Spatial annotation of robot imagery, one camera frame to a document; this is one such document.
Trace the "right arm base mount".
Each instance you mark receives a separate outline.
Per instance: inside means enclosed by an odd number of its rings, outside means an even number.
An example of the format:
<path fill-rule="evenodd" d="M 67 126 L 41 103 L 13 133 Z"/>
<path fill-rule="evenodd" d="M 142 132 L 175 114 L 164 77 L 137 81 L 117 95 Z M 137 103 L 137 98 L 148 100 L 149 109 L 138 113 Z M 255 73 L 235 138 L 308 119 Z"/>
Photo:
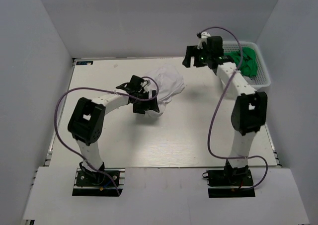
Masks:
<path fill-rule="evenodd" d="M 246 175 L 228 179 L 223 170 L 207 170 L 202 174 L 208 183 L 209 198 L 252 198 L 255 197 L 251 171 Z"/>

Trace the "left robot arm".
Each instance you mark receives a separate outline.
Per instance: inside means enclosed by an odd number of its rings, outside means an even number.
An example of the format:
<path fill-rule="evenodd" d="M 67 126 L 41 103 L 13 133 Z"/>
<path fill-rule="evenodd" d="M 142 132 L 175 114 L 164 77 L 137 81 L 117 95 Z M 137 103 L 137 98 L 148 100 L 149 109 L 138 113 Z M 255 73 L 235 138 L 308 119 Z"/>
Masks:
<path fill-rule="evenodd" d="M 133 75 L 113 91 L 95 89 L 106 94 L 95 99 L 80 98 L 68 123 L 68 131 L 80 148 L 80 168 L 88 173 L 88 179 L 95 185 L 105 179 L 104 162 L 101 159 L 98 140 L 102 134 L 104 117 L 110 112 L 133 105 L 133 113 L 159 112 L 157 96 L 159 85 L 149 76 Z"/>

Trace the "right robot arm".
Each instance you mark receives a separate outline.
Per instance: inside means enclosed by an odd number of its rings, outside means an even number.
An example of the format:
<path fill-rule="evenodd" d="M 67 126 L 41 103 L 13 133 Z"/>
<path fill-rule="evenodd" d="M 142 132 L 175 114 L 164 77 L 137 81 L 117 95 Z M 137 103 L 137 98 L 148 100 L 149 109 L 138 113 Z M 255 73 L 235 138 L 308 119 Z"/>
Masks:
<path fill-rule="evenodd" d="M 187 46 L 182 64 L 208 66 L 236 98 L 231 114 L 231 124 L 235 131 L 229 157 L 226 159 L 225 180 L 232 185 L 242 179 L 242 172 L 248 167 L 251 144 L 260 128 L 265 124 L 267 94 L 257 92 L 241 75 L 238 66 L 230 56 L 224 54 L 223 39 L 207 32 L 198 35 L 199 43 Z"/>

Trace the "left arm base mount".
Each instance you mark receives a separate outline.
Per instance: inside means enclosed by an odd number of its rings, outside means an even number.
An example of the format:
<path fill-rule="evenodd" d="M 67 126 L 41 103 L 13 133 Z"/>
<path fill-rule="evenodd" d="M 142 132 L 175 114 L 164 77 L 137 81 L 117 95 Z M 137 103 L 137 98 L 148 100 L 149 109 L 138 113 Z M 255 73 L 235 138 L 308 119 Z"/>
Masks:
<path fill-rule="evenodd" d="M 106 170 L 114 180 L 119 194 L 122 193 L 125 180 L 125 169 L 113 168 Z M 84 173 L 80 168 L 77 169 L 72 196 L 80 197 L 119 197 L 116 188 L 106 175 L 101 175 L 99 179 Z"/>

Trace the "white t shirt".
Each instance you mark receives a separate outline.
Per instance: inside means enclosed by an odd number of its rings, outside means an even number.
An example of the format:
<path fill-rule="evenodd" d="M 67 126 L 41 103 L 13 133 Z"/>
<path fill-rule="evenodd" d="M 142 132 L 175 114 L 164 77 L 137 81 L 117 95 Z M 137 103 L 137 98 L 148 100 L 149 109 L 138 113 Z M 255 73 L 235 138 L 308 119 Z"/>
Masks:
<path fill-rule="evenodd" d="M 146 111 L 146 115 L 149 117 L 158 118 L 164 113 L 166 106 L 172 101 L 172 97 L 184 90 L 184 78 L 175 66 L 169 64 L 151 70 L 144 76 L 151 77 L 159 86 L 159 94 L 157 95 L 159 112 Z"/>

